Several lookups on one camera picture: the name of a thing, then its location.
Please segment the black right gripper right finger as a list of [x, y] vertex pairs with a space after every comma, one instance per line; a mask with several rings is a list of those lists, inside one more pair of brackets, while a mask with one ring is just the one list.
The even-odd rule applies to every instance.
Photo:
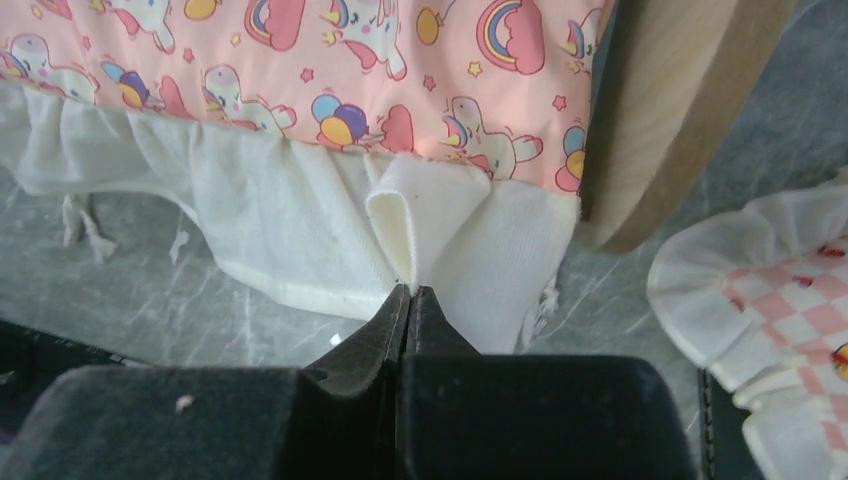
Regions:
[[435, 293], [412, 299], [400, 360], [402, 479], [693, 479], [669, 387], [644, 359], [484, 355]]

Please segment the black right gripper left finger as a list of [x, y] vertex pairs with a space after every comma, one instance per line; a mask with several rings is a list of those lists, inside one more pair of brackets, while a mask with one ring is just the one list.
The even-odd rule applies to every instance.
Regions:
[[5, 479], [392, 479], [411, 295], [302, 368], [86, 366], [35, 402]]

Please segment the pink unicorn print mattress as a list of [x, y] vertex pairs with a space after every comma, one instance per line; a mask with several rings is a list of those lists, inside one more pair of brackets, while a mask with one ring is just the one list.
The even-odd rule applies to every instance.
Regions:
[[116, 243], [163, 197], [219, 268], [356, 320], [432, 288], [477, 350], [530, 344], [580, 215], [611, 1], [5, 1], [1, 164]]

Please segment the wooden pet bed frame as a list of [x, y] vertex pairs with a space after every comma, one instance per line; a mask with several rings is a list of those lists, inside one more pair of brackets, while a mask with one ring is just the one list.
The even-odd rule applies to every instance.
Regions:
[[714, 158], [795, 9], [792, 1], [621, 1], [587, 143], [584, 247], [629, 252]]

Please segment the pink checkered duck pillow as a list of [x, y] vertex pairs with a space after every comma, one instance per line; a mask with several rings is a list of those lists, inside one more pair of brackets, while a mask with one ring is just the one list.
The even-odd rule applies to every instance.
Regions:
[[847, 185], [785, 191], [668, 239], [647, 280], [664, 332], [748, 412], [768, 479], [847, 475]]

